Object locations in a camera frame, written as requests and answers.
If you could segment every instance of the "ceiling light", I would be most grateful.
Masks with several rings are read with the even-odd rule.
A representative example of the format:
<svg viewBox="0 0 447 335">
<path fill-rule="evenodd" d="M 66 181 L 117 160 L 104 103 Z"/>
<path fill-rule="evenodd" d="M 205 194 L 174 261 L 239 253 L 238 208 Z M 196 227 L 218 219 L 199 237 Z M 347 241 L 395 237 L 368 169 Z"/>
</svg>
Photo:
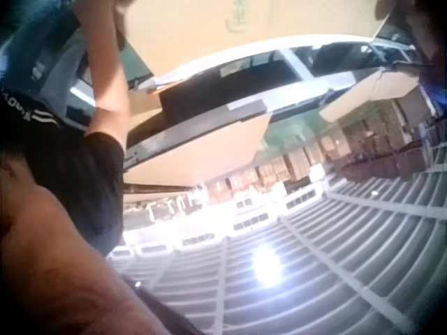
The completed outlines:
<svg viewBox="0 0 447 335">
<path fill-rule="evenodd" d="M 262 245 L 254 250 L 253 268 L 256 278 L 265 287 L 272 287 L 281 283 L 281 260 L 269 246 Z"/>
</svg>

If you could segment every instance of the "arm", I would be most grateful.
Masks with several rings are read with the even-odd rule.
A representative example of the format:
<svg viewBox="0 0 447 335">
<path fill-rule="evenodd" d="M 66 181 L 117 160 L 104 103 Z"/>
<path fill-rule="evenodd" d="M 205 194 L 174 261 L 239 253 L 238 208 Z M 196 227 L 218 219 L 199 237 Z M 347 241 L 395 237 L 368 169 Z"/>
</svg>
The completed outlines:
<svg viewBox="0 0 447 335">
<path fill-rule="evenodd" d="M 87 39 L 96 112 L 85 135 L 105 133 L 126 148 L 131 108 L 119 59 L 112 0 L 77 0 L 73 11 Z"/>
<path fill-rule="evenodd" d="M 1 269 L 20 306 L 51 334 L 167 334 L 53 194 L 12 166 L 0 169 Z"/>
</svg>

